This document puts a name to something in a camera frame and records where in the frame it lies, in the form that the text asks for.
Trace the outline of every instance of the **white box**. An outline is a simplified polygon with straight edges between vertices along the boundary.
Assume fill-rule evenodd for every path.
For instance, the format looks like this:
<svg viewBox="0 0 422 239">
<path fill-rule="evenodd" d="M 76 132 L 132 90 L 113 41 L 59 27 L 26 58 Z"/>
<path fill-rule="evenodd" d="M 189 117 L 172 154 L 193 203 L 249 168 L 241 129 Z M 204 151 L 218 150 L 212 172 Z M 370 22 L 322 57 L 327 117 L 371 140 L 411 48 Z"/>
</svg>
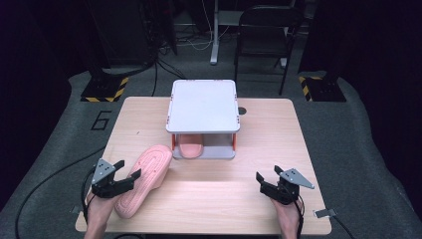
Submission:
<svg viewBox="0 0 422 239">
<path fill-rule="evenodd" d="M 197 158 L 233 158 L 240 129 L 236 85 L 231 80 L 177 80 L 173 83 L 166 129 L 175 158 L 182 158 L 178 136 L 202 133 L 204 150 Z"/>
</svg>

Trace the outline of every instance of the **chair leg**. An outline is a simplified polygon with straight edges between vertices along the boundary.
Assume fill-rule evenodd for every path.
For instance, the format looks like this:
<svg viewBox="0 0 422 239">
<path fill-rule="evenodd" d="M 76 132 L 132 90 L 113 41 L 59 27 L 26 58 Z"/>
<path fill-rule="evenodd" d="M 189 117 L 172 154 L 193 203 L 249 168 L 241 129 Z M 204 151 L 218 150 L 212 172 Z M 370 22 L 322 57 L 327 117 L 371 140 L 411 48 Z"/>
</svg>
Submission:
<svg viewBox="0 0 422 239">
<path fill-rule="evenodd" d="M 239 56 L 236 54 L 235 56 L 235 84 L 237 83 L 237 72 L 238 72 L 238 63 L 239 63 Z"/>
<path fill-rule="evenodd" d="M 286 66 L 285 66 L 285 69 L 283 70 L 282 85 L 280 86 L 279 96 L 281 96 L 283 92 L 283 87 L 286 81 L 286 75 L 288 74 L 289 62 L 290 62 L 290 57 L 287 58 Z"/>
</svg>

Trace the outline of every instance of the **yellow and black hazard stripe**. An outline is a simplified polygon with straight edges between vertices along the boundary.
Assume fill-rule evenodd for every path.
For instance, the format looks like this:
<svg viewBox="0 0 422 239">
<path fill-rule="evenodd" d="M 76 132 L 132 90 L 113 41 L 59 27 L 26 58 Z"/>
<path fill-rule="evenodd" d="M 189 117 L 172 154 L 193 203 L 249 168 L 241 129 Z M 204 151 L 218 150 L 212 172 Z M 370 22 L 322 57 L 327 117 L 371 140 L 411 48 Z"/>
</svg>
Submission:
<svg viewBox="0 0 422 239">
<path fill-rule="evenodd" d="M 321 80 L 320 77 L 299 77 L 299 81 L 301 82 L 302 90 L 304 91 L 305 98 L 307 102 L 312 102 L 313 97 L 311 96 L 311 91 L 308 88 L 306 79 L 311 78 L 313 80 Z"/>
<path fill-rule="evenodd" d="M 92 102 L 92 103 L 96 103 L 96 102 L 117 102 L 121 95 L 123 94 L 124 88 L 126 87 L 126 84 L 128 82 L 129 78 L 124 78 L 121 83 L 120 86 L 118 87 L 117 92 L 115 93 L 114 97 L 111 98 L 89 98 L 89 97 L 82 97 L 81 98 L 81 102 Z"/>
</svg>

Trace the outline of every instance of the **black clamp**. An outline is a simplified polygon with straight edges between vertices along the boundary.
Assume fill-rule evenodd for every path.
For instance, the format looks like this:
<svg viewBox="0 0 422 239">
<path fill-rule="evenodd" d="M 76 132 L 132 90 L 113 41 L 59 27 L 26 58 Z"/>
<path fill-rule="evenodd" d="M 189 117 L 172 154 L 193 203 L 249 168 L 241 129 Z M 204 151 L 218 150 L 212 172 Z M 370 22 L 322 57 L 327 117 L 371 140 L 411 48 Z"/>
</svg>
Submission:
<svg viewBox="0 0 422 239">
<path fill-rule="evenodd" d="M 115 172 L 122 167 L 124 167 L 123 160 L 117 162 L 115 165 L 111 165 L 100 158 L 91 183 L 93 194 L 101 198 L 113 198 L 132 190 L 134 181 L 140 177 L 140 170 L 134 172 L 126 179 L 114 181 Z"/>
<path fill-rule="evenodd" d="M 295 203 L 299 213 L 298 238 L 300 238 L 302 227 L 304 226 L 304 213 L 297 203 L 297 200 L 299 199 L 299 186 L 308 187 L 310 189 L 314 189 L 315 187 L 294 168 L 283 171 L 280 167 L 275 165 L 274 171 L 280 176 L 277 186 L 266 182 L 264 177 L 257 172 L 256 178 L 261 184 L 260 192 L 284 205 L 289 205 L 292 202 Z"/>
</svg>

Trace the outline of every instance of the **pink shoe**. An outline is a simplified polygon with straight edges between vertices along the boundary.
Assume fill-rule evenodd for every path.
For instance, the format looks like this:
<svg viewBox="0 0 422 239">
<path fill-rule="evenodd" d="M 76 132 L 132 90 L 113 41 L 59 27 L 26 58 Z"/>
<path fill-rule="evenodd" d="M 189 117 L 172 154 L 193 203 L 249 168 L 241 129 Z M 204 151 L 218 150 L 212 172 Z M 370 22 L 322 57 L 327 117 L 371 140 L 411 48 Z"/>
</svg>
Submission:
<svg viewBox="0 0 422 239">
<path fill-rule="evenodd" d="M 195 158 L 202 154 L 204 150 L 202 134 L 189 133 L 179 136 L 180 154 L 185 158 Z"/>
<path fill-rule="evenodd" d="M 132 217 L 149 191 L 161 186 L 171 158 L 172 151 L 165 145 L 152 146 L 139 157 L 128 175 L 141 169 L 140 178 L 134 182 L 133 190 L 124 193 L 114 206 L 119 217 Z"/>
</svg>

